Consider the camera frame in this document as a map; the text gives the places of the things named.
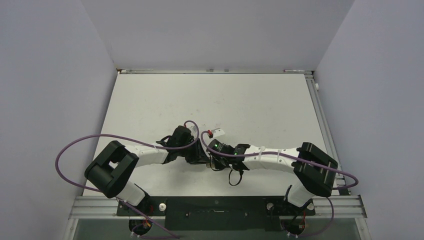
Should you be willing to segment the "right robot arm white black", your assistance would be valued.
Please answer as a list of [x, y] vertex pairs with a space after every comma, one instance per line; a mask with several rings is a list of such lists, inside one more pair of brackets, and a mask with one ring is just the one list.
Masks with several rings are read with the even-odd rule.
[[296, 175], [297, 181], [288, 187], [282, 201], [289, 214], [297, 213], [314, 196], [332, 195], [338, 162], [310, 142], [297, 148], [272, 149], [242, 143], [232, 147], [214, 139], [207, 150], [217, 164], [236, 171], [264, 169]]

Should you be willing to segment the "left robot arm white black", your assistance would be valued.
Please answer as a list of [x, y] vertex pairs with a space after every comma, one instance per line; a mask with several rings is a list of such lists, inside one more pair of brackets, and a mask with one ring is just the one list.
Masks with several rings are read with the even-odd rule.
[[158, 140], [157, 146], [124, 145], [113, 140], [86, 168], [84, 176], [107, 198], [123, 200], [136, 215], [143, 215], [149, 208], [149, 195], [130, 181], [134, 169], [168, 164], [178, 157], [190, 165], [209, 164], [211, 161], [193, 132], [195, 129], [179, 125], [171, 135]]

